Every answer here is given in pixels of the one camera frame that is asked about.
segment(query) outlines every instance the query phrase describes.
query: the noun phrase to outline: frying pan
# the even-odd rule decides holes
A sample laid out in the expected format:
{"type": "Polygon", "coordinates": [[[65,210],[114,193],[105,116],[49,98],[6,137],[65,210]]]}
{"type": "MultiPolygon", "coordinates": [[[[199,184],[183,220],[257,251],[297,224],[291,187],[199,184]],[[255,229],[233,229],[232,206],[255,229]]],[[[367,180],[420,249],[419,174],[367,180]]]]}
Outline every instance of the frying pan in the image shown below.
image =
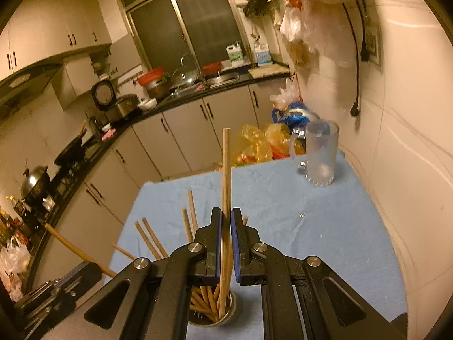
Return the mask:
{"type": "Polygon", "coordinates": [[[69,163],[79,161],[85,156],[85,150],[82,148],[82,138],[87,133],[85,123],[82,126],[82,131],[69,143],[63,151],[57,156],[54,164],[57,166],[66,166],[69,163]]]}

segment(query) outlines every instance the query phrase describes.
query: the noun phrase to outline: yellow plastic bag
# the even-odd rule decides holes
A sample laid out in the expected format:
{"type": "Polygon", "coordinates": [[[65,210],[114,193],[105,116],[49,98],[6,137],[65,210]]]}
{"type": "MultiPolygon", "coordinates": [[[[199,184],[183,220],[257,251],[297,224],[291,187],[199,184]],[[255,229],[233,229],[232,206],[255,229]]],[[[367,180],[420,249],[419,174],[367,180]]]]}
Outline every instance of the yellow plastic bag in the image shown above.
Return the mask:
{"type": "Polygon", "coordinates": [[[272,150],[264,132],[252,125],[244,125],[238,134],[234,161],[239,164],[271,161],[272,150]]]}
{"type": "MultiPolygon", "coordinates": [[[[282,156],[289,156],[289,139],[291,138],[291,133],[286,124],[268,124],[266,125],[264,134],[266,135],[267,141],[276,152],[282,156]]],[[[305,154],[305,150],[299,139],[296,140],[294,145],[296,154],[305,154]]]]}

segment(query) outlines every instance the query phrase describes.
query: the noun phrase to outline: upper cabinet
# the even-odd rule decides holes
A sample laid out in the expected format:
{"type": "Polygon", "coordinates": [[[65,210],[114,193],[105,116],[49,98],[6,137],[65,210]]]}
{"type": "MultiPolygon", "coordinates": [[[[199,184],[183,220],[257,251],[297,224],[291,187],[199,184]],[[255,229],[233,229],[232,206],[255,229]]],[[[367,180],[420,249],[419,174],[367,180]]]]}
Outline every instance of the upper cabinet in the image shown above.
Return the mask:
{"type": "Polygon", "coordinates": [[[24,0],[10,19],[10,56],[13,71],[46,58],[39,0],[24,0]]]}
{"type": "Polygon", "coordinates": [[[109,43],[97,0],[24,0],[0,36],[0,80],[51,56],[109,43]]]}
{"type": "Polygon", "coordinates": [[[10,57],[10,40],[8,33],[10,32],[10,24],[7,23],[0,34],[0,80],[5,79],[13,73],[10,57]]]}

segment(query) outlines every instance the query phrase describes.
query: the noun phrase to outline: steel pot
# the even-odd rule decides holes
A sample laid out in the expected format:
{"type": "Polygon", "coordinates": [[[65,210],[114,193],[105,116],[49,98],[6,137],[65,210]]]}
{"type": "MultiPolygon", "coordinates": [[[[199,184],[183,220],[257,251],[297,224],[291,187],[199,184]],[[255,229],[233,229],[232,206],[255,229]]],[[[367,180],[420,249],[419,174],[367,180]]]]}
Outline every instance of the steel pot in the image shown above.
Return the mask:
{"type": "Polygon", "coordinates": [[[47,166],[36,166],[29,171],[27,164],[24,171],[25,180],[20,187],[22,199],[29,205],[42,204],[42,199],[47,196],[50,185],[50,176],[47,173],[47,166]]]}

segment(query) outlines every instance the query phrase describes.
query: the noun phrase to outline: white bowl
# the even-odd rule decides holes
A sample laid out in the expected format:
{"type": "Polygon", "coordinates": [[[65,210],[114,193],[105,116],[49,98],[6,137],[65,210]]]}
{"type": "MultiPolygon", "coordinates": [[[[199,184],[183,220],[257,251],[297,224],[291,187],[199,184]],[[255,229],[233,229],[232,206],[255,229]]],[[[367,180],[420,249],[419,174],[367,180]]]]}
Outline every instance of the white bowl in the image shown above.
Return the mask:
{"type": "Polygon", "coordinates": [[[107,133],[111,128],[112,128],[112,126],[110,125],[110,123],[108,123],[107,125],[104,125],[104,126],[102,127],[102,131],[103,131],[104,133],[107,133]]]}

